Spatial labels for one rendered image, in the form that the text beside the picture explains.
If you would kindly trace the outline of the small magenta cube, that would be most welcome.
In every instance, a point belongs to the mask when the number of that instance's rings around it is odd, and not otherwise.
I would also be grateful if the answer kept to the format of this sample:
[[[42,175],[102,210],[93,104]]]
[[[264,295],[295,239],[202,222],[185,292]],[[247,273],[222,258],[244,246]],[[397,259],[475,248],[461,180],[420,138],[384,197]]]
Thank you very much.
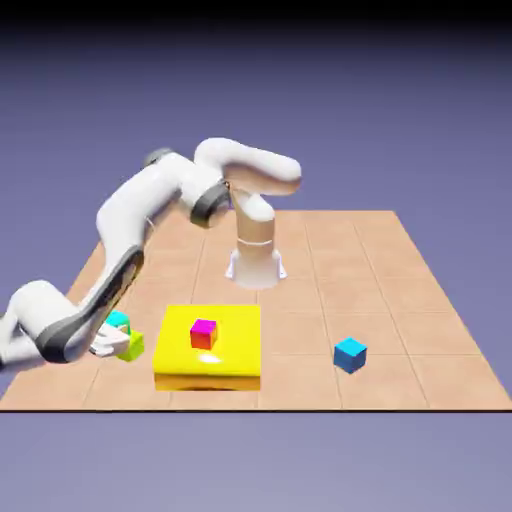
[[[198,318],[190,328],[190,344],[192,348],[211,350],[217,340],[218,325],[215,320]]]

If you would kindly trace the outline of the small lime green cube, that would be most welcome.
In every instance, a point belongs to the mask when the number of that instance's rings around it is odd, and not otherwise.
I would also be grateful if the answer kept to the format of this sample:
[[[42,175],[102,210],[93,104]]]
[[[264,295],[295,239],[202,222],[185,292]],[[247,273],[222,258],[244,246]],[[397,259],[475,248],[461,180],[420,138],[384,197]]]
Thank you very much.
[[[144,352],[144,335],[141,332],[132,330],[130,341],[125,351],[119,353],[117,358],[126,362],[136,360]]]

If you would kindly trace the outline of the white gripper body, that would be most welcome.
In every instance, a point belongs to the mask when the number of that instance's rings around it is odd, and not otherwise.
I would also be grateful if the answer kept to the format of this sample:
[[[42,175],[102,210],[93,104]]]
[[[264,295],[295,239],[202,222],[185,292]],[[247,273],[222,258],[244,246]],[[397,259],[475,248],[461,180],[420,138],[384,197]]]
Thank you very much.
[[[115,327],[104,323],[95,335],[89,351],[97,357],[111,357],[127,350],[130,335],[125,326]]]

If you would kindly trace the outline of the small cyan cube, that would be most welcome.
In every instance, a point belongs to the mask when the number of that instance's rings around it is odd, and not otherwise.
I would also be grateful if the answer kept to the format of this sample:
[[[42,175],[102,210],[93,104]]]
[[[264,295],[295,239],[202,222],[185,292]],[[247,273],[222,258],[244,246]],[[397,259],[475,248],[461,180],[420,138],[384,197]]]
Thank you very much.
[[[131,334],[130,319],[127,314],[113,310],[107,317],[105,323],[111,327],[121,330],[125,334]]]

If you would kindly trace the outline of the small blue cube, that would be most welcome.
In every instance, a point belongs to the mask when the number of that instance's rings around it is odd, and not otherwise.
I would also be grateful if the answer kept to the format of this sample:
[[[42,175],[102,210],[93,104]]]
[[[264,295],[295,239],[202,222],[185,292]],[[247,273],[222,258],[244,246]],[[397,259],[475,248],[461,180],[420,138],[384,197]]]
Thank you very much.
[[[346,338],[334,347],[333,363],[352,374],[366,363],[367,346],[353,338]]]

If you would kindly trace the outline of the large yellow box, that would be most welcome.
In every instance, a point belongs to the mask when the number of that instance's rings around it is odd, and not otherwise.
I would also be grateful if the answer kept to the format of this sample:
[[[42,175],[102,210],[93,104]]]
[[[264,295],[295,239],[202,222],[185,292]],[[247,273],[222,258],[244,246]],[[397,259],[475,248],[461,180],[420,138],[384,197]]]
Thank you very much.
[[[192,346],[197,320],[214,321],[210,349]],[[258,305],[188,304],[167,307],[152,366],[158,391],[258,391],[261,378]]]

